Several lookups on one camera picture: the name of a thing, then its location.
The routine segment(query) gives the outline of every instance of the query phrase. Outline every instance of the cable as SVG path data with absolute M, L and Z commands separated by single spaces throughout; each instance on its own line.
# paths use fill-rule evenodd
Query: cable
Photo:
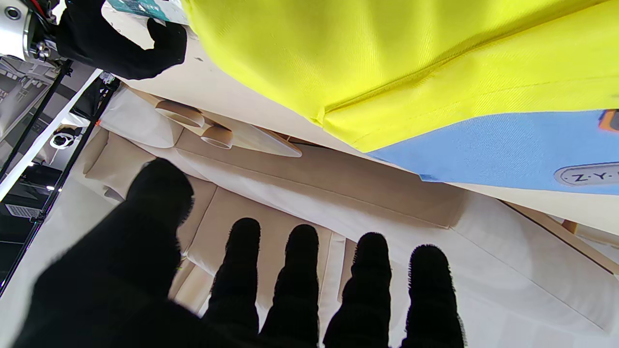
M 22 0 L 22 2 L 26 6 L 28 6 L 28 8 L 35 14 L 35 16 L 37 17 L 38 21 L 43 26 L 43 29 L 46 32 L 51 33 L 51 25 L 47 21 L 45 13 L 43 12 L 43 9 L 41 8 L 41 5 L 37 2 L 37 0 Z

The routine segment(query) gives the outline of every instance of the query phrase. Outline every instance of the gloved hand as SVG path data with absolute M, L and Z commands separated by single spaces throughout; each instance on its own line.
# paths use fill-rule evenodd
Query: gloved hand
M 101 15 L 105 0 L 66 0 L 56 29 L 58 53 L 125 79 L 150 79 L 171 66 L 182 64 L 187 33 L 182 25 L 166 25 L 149 19 L 147 27 L 155 41 L 152 49 L 118 33 Z

